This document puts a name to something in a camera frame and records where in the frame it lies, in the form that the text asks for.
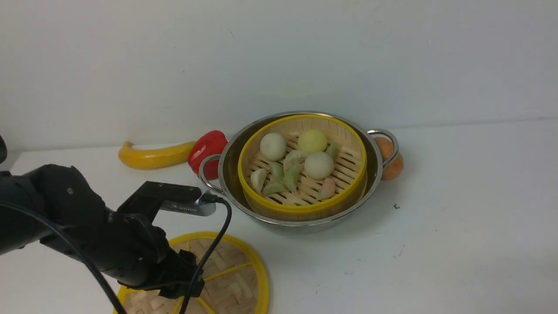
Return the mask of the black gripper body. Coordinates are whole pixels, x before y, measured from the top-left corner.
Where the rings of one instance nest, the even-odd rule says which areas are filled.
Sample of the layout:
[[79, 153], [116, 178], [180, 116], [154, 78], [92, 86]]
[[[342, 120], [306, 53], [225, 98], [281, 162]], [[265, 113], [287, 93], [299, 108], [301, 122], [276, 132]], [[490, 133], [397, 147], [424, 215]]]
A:
[[159, 290], [169, 299], [198, 297], [204, 287], [193, 253], [176, 252], [153, 224], [156, 212], [70, 212], [48, 217], [64, 239], [41, 243], [70, 258], [87, 258], [94, 269], [133, 290]]

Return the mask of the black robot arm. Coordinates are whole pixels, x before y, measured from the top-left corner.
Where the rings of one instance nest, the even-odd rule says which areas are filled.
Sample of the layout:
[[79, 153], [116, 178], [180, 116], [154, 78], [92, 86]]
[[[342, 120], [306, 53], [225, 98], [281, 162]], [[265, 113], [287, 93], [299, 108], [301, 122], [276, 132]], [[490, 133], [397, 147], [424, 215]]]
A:
[[158, 290], [177, 299], [198, 297], [193, 253], [176, 252], [152, 224], [164, 205], [185, 206], [202, 195], [197, 187], [146, 181], [117, 211], [109, 209], [75, 167], [48, 164], [24, 175], [1, 173], [1, 201], [47, 219], [102, 274], [133, 290]]

